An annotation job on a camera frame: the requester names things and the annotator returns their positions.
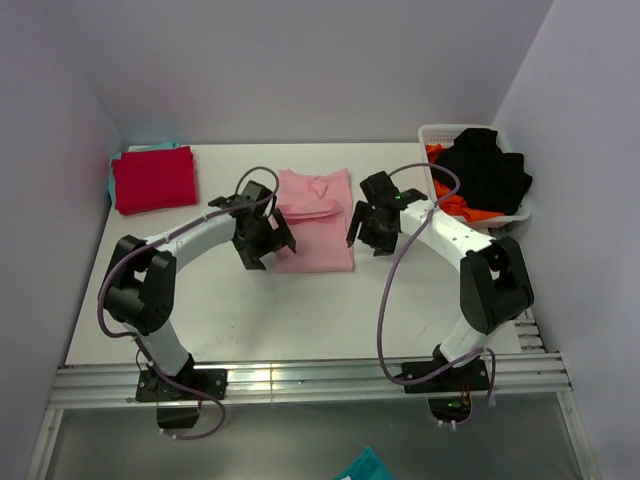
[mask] cable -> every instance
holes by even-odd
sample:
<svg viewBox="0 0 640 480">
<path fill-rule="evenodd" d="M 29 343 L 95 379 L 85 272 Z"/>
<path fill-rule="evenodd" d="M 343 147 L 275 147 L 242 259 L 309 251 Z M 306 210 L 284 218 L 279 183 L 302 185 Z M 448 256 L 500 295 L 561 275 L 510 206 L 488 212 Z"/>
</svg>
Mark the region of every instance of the cable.
<svg viewBox="0 0 640 480">
<path fill-rule="evenodd" d="M 216 433 L 218 430 L 220 430 L 220 427 L 222 427 L 222 424 L 224 423 L 226 417 L 227 417 L 227 412 L 226 409 L 224 407 L 224 405 L 217 399 L 212 397 L 209 394 L 206 394 L 204 392 L 200 392 L 198 390 L 194 390 L 193 388 L 187 387 L 185 385 L 181 385 L 178 382 L 175 382 L 174 380 L 172 380 L 170 378 L 169 375 L 167 375 L 165 372 L 163 372 L 160 367 L 158 367 L 155 362 L 153 361 L 153 358 L 151 356 L 151 354 L 149 353 L 149 351 L 146 349 L 146 347 L 144 346 L 144 344 L 142 343 L 142 341 L 140 340 L 139 336 L 137 333 L 134 332 L 112 332 L 111 330 L 109 330 L 109 328 L 106 325 L 105 322 L 105 318 L 104 318 L 104 302 L 107 296 L 107 292 L 109 291 L 109 287 L 111 286 L 111 282 L 113 282 L 113 279 L 115 278 L 115 276 L 118 274 L 118 272 L 125 266 L 127 265 L 127 263 L 129 263 L 132 259 L 134 259 L 135 257 L 142 255 L 144 252 L 147 252 L 148 250 L 151 250 L 153 248 L 159 247 L 160 245 L 164 244 L 164 243 L 168 243 L 171 240 L 173 240 L 176 237 L 179 237 L 180 235 L 183 235 L 189 231 L 191 231 L 192 229 L 198 227 L 199 225 L 211 220 L 212 218 L 215 217 L 219 217 L 221 215 L 226 215 L 228 213 L 231 212 L 235 212 L 237 210 L 241 210 L 241 209 L 245 209 L 245 208 L 251 208 L 251 207 L 257 207 L 259 205 L 263 205 L 267 202 L 269 202 L 270 200 L 272 200 L 276 193 L 278 192 L 278 190 L 280 189 L 280 180 L 278 179 L 278 175 L 276 175 L 276 173 L 271 170 L 270 168 L 267 167 L 263 167 L 263 166 L 256 166 L 253 167 L 249 170 L 247 170 L 244 175 L 242 175 L 242 177 L 240 177 L 240 180 L 238 181 L 238 184 L 236 185 L 236 191 L 235 193 L 237 194 L 238 191 L 240 190 L 240 186 L 242 185 L 242 182 L 244 181 L 245 178 L 247 178 L 248 175 L 250 175 L 251 173 L 255 172 L 256 170 L 263 170 L 267 173 L 269 173 L 270 175 L 273 176 L 273 178 L 275 179 L 275 187 L 273 188 L 273 191 L 267 195 L 265 198 L 257 201 L 257 202 L 251 202 L 251 203 L 246 203 L 243 205 L 238 205 L 235 207 L 229 207 L 229 208 L 224 208 L 224 209 L 219 209 L 219 210 L 214 210 L 212 212 L 207 213 L 206 215 L 200 216 L 194 220 L 192 220 L 191 222 L 176 228 L 174 231 L 170 232 L 169 234 L 165 235 L 163 238 L 160 238 L 154 242 L 150 242 L 136 250 L 133 250 L 132 252 L 129 252 L 127 255 L 125 255 L 122 259 L 120 259 L 120 261 L 118 261 L 113 268 L 109 271 L 109 273 L 107 274 L 107 276 L 105 277 L 104 281 L 102 282 L 102 285 L 100 286 L 100 291 L 98 292 L 98 307 L 97 307 L 97 317 L 98 317 L 98 325 L 100 326 L 100 330 L 102 330 L 102 333 L 104 333 L 107 337 L 109 338 L 124 338 L 124 337 L 133 337 L 135 339 L 136 345 L 139 348 L 139 351 L 137 353 L 142 352 L 142 354 L 145 356 L 145 358 L 147 359 L 147 361 L 149 362 L 149 365 L 153 367 L 154 371 L 156 372 L 156 374 L 162 379 L 164 380 L 167 384 L 171 385 L 174 388 L 177 388 L 179 390 L 182 390 L 183 392 L 187 392 L 187 393 L 191 393 L 193 395 L 197 395 L 201 398 L 204 398 L 205 400 L 211 400 L 213 403 L 215 403 L 218 408 L 220 408 L 220 413 L 221 413 L 221 418 L 220 421 L 210 430 L 207 430 L 204 433 L 199 433 L 199 434 L 195 434 L 195 435 L 182 435 L 182 434 L 175 434 L 175 433 L 171 433 L 171 432 L 163 432 L 166 435 L 170 436 L 171 438 L 174 439 L 180 439 L 180 440 L 198 440 L 200 438 L 205 438 L 208 437 L 209 435 L 212 435 L 214 433 Z"/>
<path fill-rule="evenodd" d="M 481 408 L 480 409 L 474 409 L 472 410 L 471 414 L 469 414 L 469 417 L 467 417 L 466 420 L 461 421 L 459 423 L 457 423 L 457 425 L 462 425 L 466 422 L 468 422 L 471 418 L 473 418 L 479 411 L 484 410 L 487 405 L 490 403 L 491 400 L 491 395 L 493 394 L 493 387 L 495 384 L 495 372 L 496 372 L 496 356 L 493 350 L 491 350 L 490 348 L 477 348 L 475 350 L 472 350 L 469 353 L 466 353 L 465 355 L 462 355 L 461 357 L 458 357 L 454 360 L 452 360 L 451 362 L 447 363 L 446 365 L 443 365 L 442 367 L 434 370 L 433 372 L 424 375 L 420 378 L 415 378 L 412 380 L 400 380 L 398 378 L 395 378 L 393 376 L 393 374 L 389 371 L 389 367 L 387 367 L 385 359 L 384 359 L 384 353 L 383 353 L 383 349 L 382 349 L 382 332 L 383 332 L 383 326 L 384 326 L 384 314 L 385 311 L 387 309 L 387 302 L 389 301 L 389 293 L 391 291 L 391 284 L 393 283 L 393 279 L 395 277 L 396 271 L 398 270 L 398 266 L 400 265 L 400 261 L 402 260 L 402 258 L 404 257 L 404 255 L 407 253 L 407 250 L 409 250 L 409 247 L 411 247 L 411 245 L 413 244 L 413 242 L 415 242 L 418 237 L 420 236 L 420 234 L 425 230 L 425 228 L 427 228 L 427 226 L 429 225 L 429 223 L 431 223 L 431 220 L 433 219 L 433 215 L 435 213 L 436 208 L 438 208 L 438 206 L 448 200 L 449 198 L 451 198 L 453 195 L 455 195 L 458 190 L 460 189 L 460 179 L 458 178 L 458 176 L 453 173 L 451 170 L 449 170 L 448 168 L 442 167 L 440 165 L 436 165 L 434 163 L 412 163 L 409 165 L 404 165 L 400 168 L 396 168 L 395 170 L 393 170 L 391 173 L 389 173 L 389 176 L 395 175 L 396 173 L 402 172 L 403 170 L 407 170 L 410 168 L 431 168 L 431 169 L 436 169 L 436 170 L 440 170 L 445 172 L 446 174 L 448 174 L 451 178 L 453 178 L 454 182 L 455 182 L 455 186 L 454 188 L 449 191 L 447 194 L 443 195 L 440 198 L 435 199 L 435 201 L 433 202 L 433 208 L 431 208 L 431 210 L 429 210 L 429 212 L 427 213 L 427 218 L 425 219 L 425 221 L 422 223 L 422 225 L 420 225 L 420 227 L 413 233 L 413 235 L 411 235 L 409 237 L 409 240 L 407 240 L 407 242 L 402 246 L 402 248 L 400 249 L 400 252 L 398 253 L 398 256 L 394 259 L 393 264 L 391 265 L 391 269 L 389 271 L 389 275 L 387 276 L 387 281 L 385 283 L 384 286 L 384 290 L 382 293 L 382 299 L 380 300 L 380 310 L 378 312 L 378 328 L 377 328 L 377 333 L 376 333 L 376 347 L 377 347 L 377 353 L 378 353 L 378 362 L 380 363 L 380 367 L 382 368 L 382 371 L 384 372 L 385 377 L 387 377 L 387 379 L 389 379 L 391 382 L 395 383 L 396 385 L 400 385 L 403 387 L 406 386 L 412 386 L 412 385 L 418 385 L 421 383 L 426 383 L 429 380 L 437 377 L 438 375 L 440 375 L 441 373 L 446 372 L 447 370 L 449 370 L 450 368 L 453 368 L 454 366 L 456 366 L 459 363 L 462 363 L 466 360 L 471 360 L 477 356 L 479 356 L 480 354 L 482 354 L 483 352 L 488 352 L 489 355 L 491 356 L 491 379 L 489 381 L 489 388 L 487 390 L 487 394 L 484 398 L 484 401 L 481 404 Z"/>
<path fill-rule="evenodd" d="M 138 351 L 136 352 L 136 367 L 138 367 L 138 370 L 140 371 L 140 375 L 142 375 L 142 367 L 140 366 L 140 362 L 138 361 L 138 357 L 140 356 L 140 353 L 142 352 L 142 350 L 138 349 Z"/>
</svg>

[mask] glass panel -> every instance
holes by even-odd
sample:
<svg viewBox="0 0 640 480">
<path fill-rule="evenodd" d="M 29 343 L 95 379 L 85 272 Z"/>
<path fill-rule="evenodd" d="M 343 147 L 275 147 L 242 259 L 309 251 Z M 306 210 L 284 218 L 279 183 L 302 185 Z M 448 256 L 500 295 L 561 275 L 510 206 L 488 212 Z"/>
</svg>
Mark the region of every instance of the glass panel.
<svg viewBox="0 0 640 480">
<path fill-rule="evenodd" d="M 219 433 L 189 442 L 159 436 L 154 409 L 68 411 L 47 478 L 329 480 L 365 446 L 397 479 L 579 477 L 555 395 L 499 396 L 455 433 L 426 408 L 424 397 L 229 407 Z"/>
</svg>

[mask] white wall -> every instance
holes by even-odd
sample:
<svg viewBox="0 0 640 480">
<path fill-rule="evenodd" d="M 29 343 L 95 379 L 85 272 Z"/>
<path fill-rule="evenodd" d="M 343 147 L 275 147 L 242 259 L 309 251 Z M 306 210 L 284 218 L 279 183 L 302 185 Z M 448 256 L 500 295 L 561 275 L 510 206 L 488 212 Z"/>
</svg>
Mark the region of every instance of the white wall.
<svg viewBox="0 0 640 480">
<path fill-rule="evenodd" d="M 606 478 L 638 478 L 640 3 L 556 0 L 496 117 L 525 153 L 519 230 Z"/>
<path fill-rule="evenodd" d="M 32 0 L 0 4 L 0 476 L 22 478 L 66 351 L 119 136 Z"/>
<path fill-rule="evenodd" d="M 125 140 L 490 123 L 552 0 L 41 0 Z"/>
</svg>

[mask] pink cloth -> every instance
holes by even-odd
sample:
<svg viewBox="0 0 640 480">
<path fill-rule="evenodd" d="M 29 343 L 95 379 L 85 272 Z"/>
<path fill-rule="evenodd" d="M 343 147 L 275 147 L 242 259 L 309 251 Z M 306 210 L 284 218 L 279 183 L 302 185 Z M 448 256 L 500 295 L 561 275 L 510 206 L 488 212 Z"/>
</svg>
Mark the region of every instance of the pink cloth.
<svg viewBox="0 0 640 480">
<path fill-rule="evenodd" d="M 346 168 L 324 177 L 280 170 L 278 208 L 293 236 L 296 251 L 276 252 L 280 273 L 350 272 L 353 249 L 347 247 L 353 199 Z"/>
</svg>

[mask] folded clothes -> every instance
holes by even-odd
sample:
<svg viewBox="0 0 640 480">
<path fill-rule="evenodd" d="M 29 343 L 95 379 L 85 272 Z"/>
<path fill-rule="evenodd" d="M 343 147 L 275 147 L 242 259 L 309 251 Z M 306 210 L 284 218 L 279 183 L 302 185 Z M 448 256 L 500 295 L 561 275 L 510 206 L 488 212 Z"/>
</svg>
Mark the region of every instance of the folded clothes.
<svg viewBox="0 0 640 480">
<path fill-rule="evenodd" d="M 198 203 L 189 147 L 123 153 L 113 161 L 116 210 L 123 215 Z"/>
<path fill-rule="evenodd" d="M 135 150 L 135 152 L 148 152 L 151 150 L 172 150 L 178 147 L 180 147 L 180 144 L 177 142 L 164 142 L 158 145 L 152 145 L 151 147 L 144 147 L 139 150 Z M 111 205 L 116 204 L 116 180 L 115 178 L 113 178 L 113 161 L 120 160 L 121 155 L 122 153 L 118 153 L 117 155 L 114 155 L 109 159 L 109 179 L 107 181 L 107 191 L 109 192 L 109 197 L 111 198 Z"/>
<path fill-rule="evenodd" d="M 502 153 L 498 132 L 488 128 L 467 128 L 444 150 L 438 165 L 460 178 L 458 194 L 469 207 L 513 215 L 531 186 L 531 176 L 524 171 L 524 156 Z M 432 170 L 434 179 L 454 187 L 453 179 L 440 170 Z"/>
<path fill-rule="evenodd" d="M 445 148 L 438 145 L 427 145 L 427 157 L 429 157 L 429 163 L 437 163 L 438 157 L 445 150 Z M 440 183 L 434 179 L 433 184 L 436 187 L 436 196 L 438 198 L 444 197 L 451 191 L 449 187 Z M 440 204 L 440 208 L 448 213 L 457 217 L 464 217 L 467 222 L 479 222 L 493 217 L 501 217 L 504 213 L 501 212 L 488 212 L 485 210 L 477 210 L 467 205 L 467 201 L 460 195 L 454 195 L 448 198 Z"/>
<path fill-rule="evenodd" d="M 353 270 L 347 246 L 353 199 L 347 169 L 325 176 L 280 170 L 277 206 L 296 239 L 296 251 L 276 252 L 280 273 Z"/>
</svg>

